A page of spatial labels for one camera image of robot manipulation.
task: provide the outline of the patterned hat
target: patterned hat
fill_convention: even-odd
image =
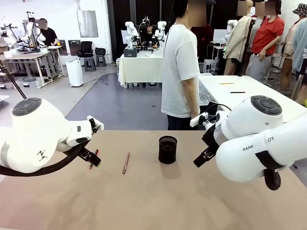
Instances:
[[[293,13],[307,17],[307,5],[302,3],[299,4],[298,8],[294,10]]]

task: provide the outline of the black bag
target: black bag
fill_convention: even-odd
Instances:
[[[96,55],[106,55],[106,49],[104,48],[95,48]]]

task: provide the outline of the beige coat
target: beige coat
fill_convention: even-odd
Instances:
[[[239,20],[238,25],[233,29],[226,48],[224,58],[236,58],[242,62],[245,43],[248,36],[248,29],[251,20],[249,16],[244,16]]]
[[[304,22],[305,20],[307,20],[307,18],[303,18],[301,19],[297,24],[295,24],[292,29],[288,32],[285,40],[284,40],[284,51],[282,53],[284,58],[287,59],[292,59],[293,58],[293,54],[294,54],[294,50],[293,50],[293,46],[292,46],[292,42],[293,42],[293,37],[295,35],[295,30],[297,29],[297,27]]]

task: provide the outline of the red t-shirt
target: red t-shirt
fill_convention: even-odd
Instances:
[[[266,18],[261,27],[256,32],[251,52],[258,54],[277,36],[283,35],[284,21],[280,17],[276,17],[273,22],[269,23],[269,19]],[[276,46],[272,46],[266,52],[267,55],[275,53]]]

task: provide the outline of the pen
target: pen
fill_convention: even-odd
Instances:
[[[130,152],[128,152],[128,155],[127,155],[127,158],[126,158],[125,166],[124,166],[124,169],[123,169],[123,174],[125,174],[126,171],[127,171],[129,158],[130,158]]]
[[[95,155],[98,156],[98,154],[99,154],[99,150],[96,149]]]

